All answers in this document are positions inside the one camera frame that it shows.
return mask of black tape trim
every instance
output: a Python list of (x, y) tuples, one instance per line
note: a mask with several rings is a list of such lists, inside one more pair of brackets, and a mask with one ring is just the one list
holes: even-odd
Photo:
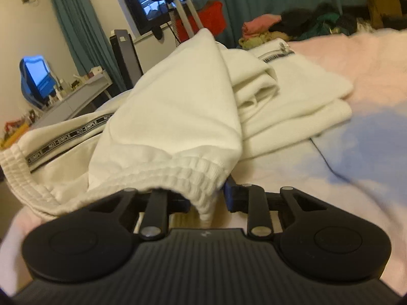
[[(100, 135), (100, 134), (102, 134), (102, 132), (99, 132), (99, 133), (96, 133), (95, 135), (92, 135), (90, 138), (86, 139), (86, 141), (89, 140), (89, 139), (92, 139), (92, 138), (94, 138), (95, 136), (98, 136), (98, 135)], [(35, 169), (33, 169), (32, 171), (30, 171), (30, 173), (36, 172), (37, 170), (39, 170), (39, 169), (42, 168), (43, 166), (47, 165), (48, 163), (51, 163), (52, 161), (54, 161), (54, 160), (57, 159), (58, 157), (60, 157), (60, 156), (62, 156), (63, 154), (67, 153), (68, 151), (73, 150), (74, 148), (76, 148), (76, 147), (77, 147), (78, 145), (80, 145), (81, 143), (78, 143), (78, 144), (74, 145), (72, 148), (69, 148), (69, 149), (67, 149), (67, 150), (64, 150), (63, 152), (60, 152), (59, 154), (55, 155), (54, 157), (51, 157), (51, 158), (48, 159), (47, 161), (45, 161), (45, 162), (39, 164), (37, 167), (35, 167)]]
[(286, 57), (286, 56), (289, 56), (291, 54), (295, 54), (295, 53), (292, 50), (285, 50), (285, 51), (283, 51), (283, 52), (281, 52), (279, 54), (273, 54), (273, 55), (270, 55), (270, 56), (268, 56), (266, 58), (262, 58), (262, 60), (264, 62), (266, 62), (266, 63), (269, 63), (272, 60), (276, 60), (278, 58)]
[(111, 116), (113, 116), (113, 113), (97, 117), (96, 119), (88, 122), (86, 125), (82, 125), (81, 127), (78, 127), (72, 131), (58, 136), (57, 138), (44, 145), (44, 147), (42, 147), (41, 149), (28, 155), (28, 157), (26, 158), (28, 165), (30, 166), (34, 164), (36, 161), (40, 160), (45, 155), (48, 155), (50, 152), (54, 151), (61, 145), (64, 145), (65, 143), (72, 141), (77, 137), (83, 136), (99, 127), (100, 125), (107, 123)]

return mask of white wall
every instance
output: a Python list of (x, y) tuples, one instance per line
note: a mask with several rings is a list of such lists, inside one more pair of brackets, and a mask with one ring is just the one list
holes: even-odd
[(52, 9), (51, 0), (22, 4), (0, 0), (0, 127), (29, 110), (21, 94), (19, 62), (43, 55), (57, 77), (73, 81), (77, 68)]
[(108, 38), (112, 30), (126, 29), (136, 40), (135, 47), (144, 72), (162, 61), (176, 48), (176, 41), (169, 28), (164, 29), (164, 37), (160, 41), (151, 32), (140, 37), (124, 0), (91, 0), (91, 2)]

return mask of round black pad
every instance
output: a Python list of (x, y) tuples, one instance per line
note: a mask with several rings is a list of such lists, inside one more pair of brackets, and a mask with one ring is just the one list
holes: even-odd
[(333, 253), (351, 253), (362, 245), (362, 237), (352, 229), (326, 227), (315, 234), (315, 243)]
[(132, 252), (132, 235), (103, 213), (67, 216), (31, 232), (22, 246), (30, 271), (41, 278), (78, 283), (121, 267)]
[(284, 231), (280, 248), (301, 273), (342, 283), (380, 277), (391, 252), (384, 231), (340, 210), (302, 215)]

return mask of clothing pile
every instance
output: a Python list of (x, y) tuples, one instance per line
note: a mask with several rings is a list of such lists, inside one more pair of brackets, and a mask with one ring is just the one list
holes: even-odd
[(241, 159), (319, 134), (351, 117), (353, 87), (281, 39), (228, 50), (207, 29), (103, 110), (26, 133), (0, 152), (12, 192), (49, 220), (124, 188), (169, 189), (202, 226)]
[[(245, 35), (245, 26), (243, 26), (243, 36), (239, 40), (239, 45), (248, 50), (275, 38), (302, 41), (328, 34), (351, 35), (358, 29), (357, 21), (353, 16), (341, 14), (337, 8), (328, 3), (319, 4), (315, 10), (292, 9), (282, 13), (281, 16), (273, 16), (280, 17), (280, 20), (270, 25), (267, 31), (258, 33), (256, 36)], [(254, 25), (258, 23), (257, 19), (252, 21)]]
[(277, 38), (289, 41), (290, 37), (285, 33), (278, 31), (269, 32), (270, 26), (280, 21), (280, 15), (265, 14), (256, 17), (250, 22), (243, 23), (242, 37), (239, 39), (239, 45), (243, 49), (249, 50)]

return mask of ribbed black surface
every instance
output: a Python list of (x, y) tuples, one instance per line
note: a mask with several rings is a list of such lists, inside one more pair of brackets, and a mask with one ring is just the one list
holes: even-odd
[(36, 280), (15, 298), (29, 305), (393, 305), (399, 300), (378, 280), (325, 285), (284, 264), (269, 243), (241, 230), (172, 230), (143, 243), (119, 271), (80, 285)]

